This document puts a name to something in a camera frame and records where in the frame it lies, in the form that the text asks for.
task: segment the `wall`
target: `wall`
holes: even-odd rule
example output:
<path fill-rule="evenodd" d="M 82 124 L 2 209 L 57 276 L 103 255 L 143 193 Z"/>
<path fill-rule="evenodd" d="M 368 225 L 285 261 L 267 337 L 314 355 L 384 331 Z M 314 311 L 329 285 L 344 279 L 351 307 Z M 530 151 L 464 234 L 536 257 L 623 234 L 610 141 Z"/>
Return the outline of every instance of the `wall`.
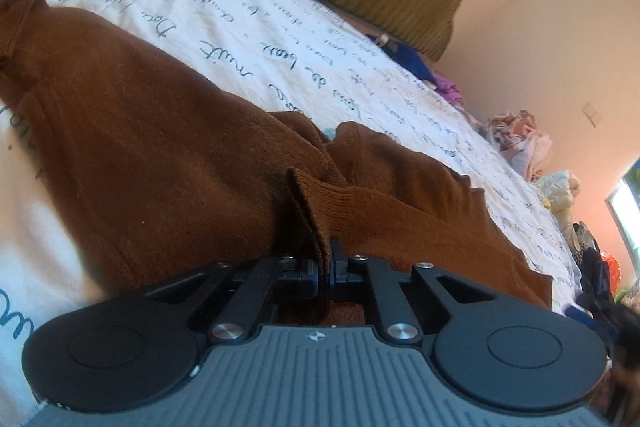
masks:
<path fill-rule="evenodd" d="M 438 68 L 483 118 L 537 115 L 554 140 L 546 171 L 581 179 L 574 218 L 620 259 L 623 282 L 635 280 L 604 200 L 640 155 L 640 0 L 464 0 Z M 586 102 L 603 116 L 597 128 Z"/>

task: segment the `black circular joint cover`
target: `black circular joint cover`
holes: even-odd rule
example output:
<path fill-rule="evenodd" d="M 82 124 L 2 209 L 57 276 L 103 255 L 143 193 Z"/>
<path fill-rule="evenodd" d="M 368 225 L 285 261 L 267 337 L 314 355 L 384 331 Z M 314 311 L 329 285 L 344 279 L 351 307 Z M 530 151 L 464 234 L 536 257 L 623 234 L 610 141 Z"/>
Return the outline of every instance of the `black circular joint cover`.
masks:
<path fill-rule="evenodd" d="M 607 359 L 604 343 L 585 325 L 514 299 L 465 305 L 438 335 L 433 354 L 464 394 L 519 412 L 580 402 Z"/>
<path fill-rule="evenodd" d="M 38 328 L 22 367 L 40 399 L 107 413 L 165 395 L 189 376 L 197 356 L 196 339 L 173 307 L 122 298 Z"/>

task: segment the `brown sweater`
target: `brown sweater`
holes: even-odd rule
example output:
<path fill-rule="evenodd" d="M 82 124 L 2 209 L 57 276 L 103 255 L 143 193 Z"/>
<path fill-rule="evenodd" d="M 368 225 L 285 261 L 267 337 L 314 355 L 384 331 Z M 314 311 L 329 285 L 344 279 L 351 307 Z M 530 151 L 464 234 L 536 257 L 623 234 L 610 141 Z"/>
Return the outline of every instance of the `brown sweater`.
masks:
<path fill-rule="evenodd" d="M 26 117 L 60 214 L 119 291 L 305 246 L 326 269 L 337 235 L 348 255 L 405 271 L 430 261 L 549 305 L 551 278 L 529 270 L 468 177 L 353 122 L 329 141 L 90 12 L 0 0 L 0 97 Z"/>

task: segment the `bed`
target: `bed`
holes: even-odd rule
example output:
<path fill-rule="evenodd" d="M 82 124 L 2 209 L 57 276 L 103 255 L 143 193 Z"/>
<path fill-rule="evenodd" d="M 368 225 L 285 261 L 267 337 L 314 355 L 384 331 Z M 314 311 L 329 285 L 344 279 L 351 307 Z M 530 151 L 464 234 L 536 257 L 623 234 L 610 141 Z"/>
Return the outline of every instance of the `bed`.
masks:
<path fill-rule="evenodd" d="M 267 111 L 300 111 L 328 136 L 340 122 L 357 121 L 468 174 L 529 266 L 553 276 L 554 311 L 573 301 L 580 273 L 537 188 L 458 111 L 321 2 L 47 1 L 100 14 Z M 36 410 L 20 367 L 31 331 L 107 290 L 56 213 L 28 122 L 3 103 L 0 165 L 0 426 L 10 427 Z"/>

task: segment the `purple cloth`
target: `purple cloth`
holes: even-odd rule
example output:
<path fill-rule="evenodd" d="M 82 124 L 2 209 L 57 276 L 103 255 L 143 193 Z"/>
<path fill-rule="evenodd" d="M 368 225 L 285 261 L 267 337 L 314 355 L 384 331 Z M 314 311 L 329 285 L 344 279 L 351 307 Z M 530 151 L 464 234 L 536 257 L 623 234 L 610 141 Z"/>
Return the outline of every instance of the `purple cloth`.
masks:
<path fill-rule="evenodd" d="M 460 93 L 456 84 L 437 73 L 433 73 L 433 80 L 436 85 L 436 92 L 441 97 L 451 105 L 463 105 L 462 93 Z"/>

